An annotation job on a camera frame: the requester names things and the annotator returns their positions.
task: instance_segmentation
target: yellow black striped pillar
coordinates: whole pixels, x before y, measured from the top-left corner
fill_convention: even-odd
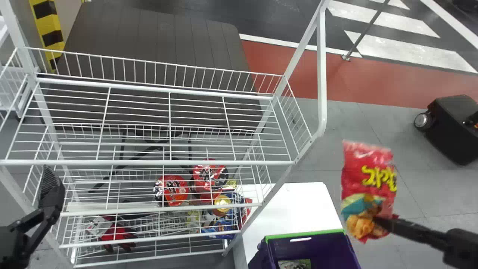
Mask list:
[[[43,47],[63,50],[65,42],[61,33],[60,20],[56,14],[55,2],[52,0],[29,0],[29,2]],[[61,53],[46,52],[45,56],[52,70],[55,70],[54,61],[60,60]]]

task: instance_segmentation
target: snack bag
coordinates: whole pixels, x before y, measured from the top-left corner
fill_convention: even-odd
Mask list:
[[[378,239],[388,234],[372,218],[393,218],[397,174],[389,148],[343,141],[341,214],[347,230],[357,240]]]

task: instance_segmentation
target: white table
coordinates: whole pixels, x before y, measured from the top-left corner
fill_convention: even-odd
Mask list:
[[[242,234],[245,258],[249,263],[257,252],[257,244],[266,235],[341,228],[342,223],[324,183],[285,183]],[[236,268],[244,268],[244,264],[238,262],[239,256],[242,259],[244,256],[241,252],[240,246],[234,249]]]

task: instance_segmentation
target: instant noodle cup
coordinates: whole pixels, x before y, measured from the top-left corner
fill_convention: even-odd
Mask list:
[[[160,177],[153,188],[154,198],[159,204],[165,206],[178,206],[184,203],[189,195],[187,182],[177,175],[165,175]]]
[[[220,193],[228,181],[229,172],[223,165],[196,165],[193,168],[193,178],[196,192]]]

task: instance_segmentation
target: red floor stripe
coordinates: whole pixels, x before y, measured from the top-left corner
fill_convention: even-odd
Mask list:
[[[242,41],[253,72],[282,74],[295,48]],[[294,95],[317,98],[316,52],[305,51],[289,81]],[[389,62],[327,54],[329,100],[425,108],[437,97],[467,94],[478,100],[478,77]]]

